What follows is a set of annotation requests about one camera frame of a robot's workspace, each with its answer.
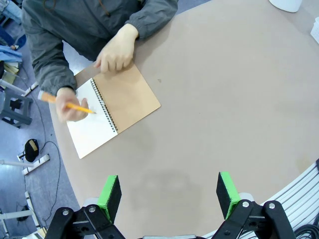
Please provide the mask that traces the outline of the person left hand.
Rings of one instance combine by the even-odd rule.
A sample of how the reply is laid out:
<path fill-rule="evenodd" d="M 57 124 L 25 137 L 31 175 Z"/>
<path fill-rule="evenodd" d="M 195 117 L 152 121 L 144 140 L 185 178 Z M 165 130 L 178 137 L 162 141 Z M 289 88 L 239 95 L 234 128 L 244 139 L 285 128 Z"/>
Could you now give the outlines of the person left hand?
<path fill-rule="evenodd" d="M 138 30 L 133 25 L 125 24 L 100 51 L 94 67 L 103 73 L 126 68 L 133 59 L 138 36 Z"/>

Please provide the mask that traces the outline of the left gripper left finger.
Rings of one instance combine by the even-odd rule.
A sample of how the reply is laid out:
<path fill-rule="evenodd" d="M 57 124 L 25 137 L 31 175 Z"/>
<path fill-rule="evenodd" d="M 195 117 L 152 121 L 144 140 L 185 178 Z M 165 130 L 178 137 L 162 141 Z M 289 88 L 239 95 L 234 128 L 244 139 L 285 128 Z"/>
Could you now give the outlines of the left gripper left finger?
<path fill-rule="evenodd" d="M 69 207 L 56 210 L 45 235 L 46 239 L 123 239 L 114 225 L 122 196 L 119 178 L 110 175 L 96 204 L 89 204 L 78 211 Z"/>

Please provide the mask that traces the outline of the person right hand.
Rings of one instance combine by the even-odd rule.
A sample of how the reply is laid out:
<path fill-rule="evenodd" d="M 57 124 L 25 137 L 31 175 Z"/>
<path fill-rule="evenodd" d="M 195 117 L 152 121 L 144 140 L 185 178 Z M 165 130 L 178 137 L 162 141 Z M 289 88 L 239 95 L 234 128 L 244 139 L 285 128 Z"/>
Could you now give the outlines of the person right hand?
<path fill-rule="evenodd" d="M 86 112 L 67 107 L 68 103 L 88 108 L 88 102 L 86 98 L 83 98 L 82 101 L 79 102 L 73 89 L 67 87 L 60 88 L 56 95 L 55 106 L 58 118 L 61 122 L 79 121 L 88 115 Z"/>

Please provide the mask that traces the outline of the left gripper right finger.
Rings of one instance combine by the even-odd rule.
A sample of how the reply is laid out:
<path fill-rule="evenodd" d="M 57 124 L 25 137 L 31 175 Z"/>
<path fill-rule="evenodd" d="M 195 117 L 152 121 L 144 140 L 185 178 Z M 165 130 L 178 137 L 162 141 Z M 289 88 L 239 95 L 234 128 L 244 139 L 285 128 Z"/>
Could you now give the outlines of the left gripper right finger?
<path fill-rule="evenodd" d="M 238 239 L 253 232 L 259 239 L 295 239 L 295 233 L 282 204 L 266 201 L 262 206 L 241 199 L 228 172 L 219 172 L 216 194 L 224 222 L 214 239 Z"/>

